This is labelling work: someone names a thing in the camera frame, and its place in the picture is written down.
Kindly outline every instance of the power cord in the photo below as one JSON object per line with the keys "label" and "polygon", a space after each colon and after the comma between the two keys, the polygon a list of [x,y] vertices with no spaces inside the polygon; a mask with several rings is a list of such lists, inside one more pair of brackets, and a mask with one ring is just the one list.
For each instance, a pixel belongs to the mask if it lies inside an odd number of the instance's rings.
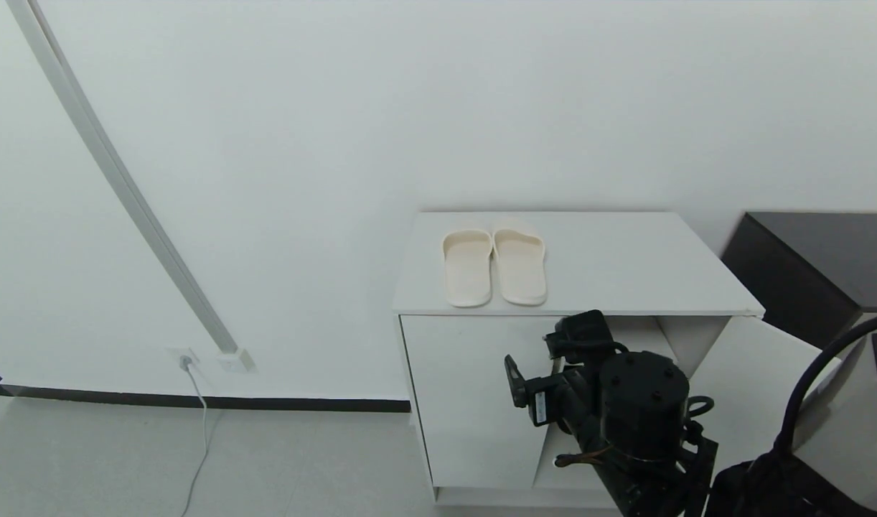
{"label": "power cord", "polygon": [[196,474],[193,475],[193,481],[189,484],[187,504],[183,507],[183,513],[180,513],[180,517],[184,517],[189,510],[189,503],[193,499],[193,488],[196,487],[196,478],[200,476],[200,470],[202,470],[203,464],[206,463],[206,458],[209,457],[209,433],[206,431],[206,415],[209,412],[209,406],[206,404],[206,400],[202,398],[200,387],[196,386],[196,379],[193,378],[193,373],[189,370],[190,364],[193,364],[193,359],[191,357],[186,355],[180,356],[180,370],[187,373],[187,376],[189,376],[189,382],[193,383],[193,388],[196,389],[196,396],[199,397],[200,403],[202,403],[202,447],[205,451],[202,453],[202,461],[200,461],[199,467],[196,467]]}

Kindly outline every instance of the black baseboard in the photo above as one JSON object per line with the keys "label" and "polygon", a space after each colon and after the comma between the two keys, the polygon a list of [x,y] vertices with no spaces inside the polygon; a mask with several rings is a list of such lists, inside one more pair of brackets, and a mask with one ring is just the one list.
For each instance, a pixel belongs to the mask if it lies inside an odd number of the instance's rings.
{"label": "black baseboard", "polygon": [[[29,399],[70,400],[127,406],[166,406],[167,408],[202,408],[196,396],[151,395],[150,393],[108,393],[74,389],[37,388],[2,385],[0,396]],[[407,400],[380,399],[237,399],[231,396],[206,396],[211,409],[258,409],[276,411],[365,411],[372,413],[409,413]]]}

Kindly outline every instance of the black furniture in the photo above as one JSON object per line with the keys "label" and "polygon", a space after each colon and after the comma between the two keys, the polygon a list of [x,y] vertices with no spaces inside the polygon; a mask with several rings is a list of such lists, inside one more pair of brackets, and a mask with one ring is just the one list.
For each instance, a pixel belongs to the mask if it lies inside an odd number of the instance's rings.
{"label": "black furniture", "polygon": [[877,213],[747,212],[723,263],[764,321],[816,347],[877,315]]}

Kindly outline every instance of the gray floor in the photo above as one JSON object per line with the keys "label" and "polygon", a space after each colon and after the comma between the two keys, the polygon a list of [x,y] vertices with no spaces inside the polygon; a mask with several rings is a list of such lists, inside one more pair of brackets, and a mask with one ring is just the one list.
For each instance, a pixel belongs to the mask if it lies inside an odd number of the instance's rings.
{"label": "gray floor", "polygon": [[[0,517],[177,517],[202,410],[0,397]],[[590,517],[434,507],[408,415],[210,410],[188,517]]]}

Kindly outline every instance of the open cabinet door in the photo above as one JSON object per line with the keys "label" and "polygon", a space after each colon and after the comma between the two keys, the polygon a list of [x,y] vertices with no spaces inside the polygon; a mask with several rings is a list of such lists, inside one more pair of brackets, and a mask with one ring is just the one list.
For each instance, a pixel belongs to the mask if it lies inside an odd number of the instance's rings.
{"label": "open cabinet door", "polygon": [[[756,317],[728,321],[690,380],[691,396],[710,396],[716,402],[697,418],[704,436],[720,445],[714,472],[753,460],[773,447],[789,395],[819,353]],[[812,390],[839,364],[833,360]]]}

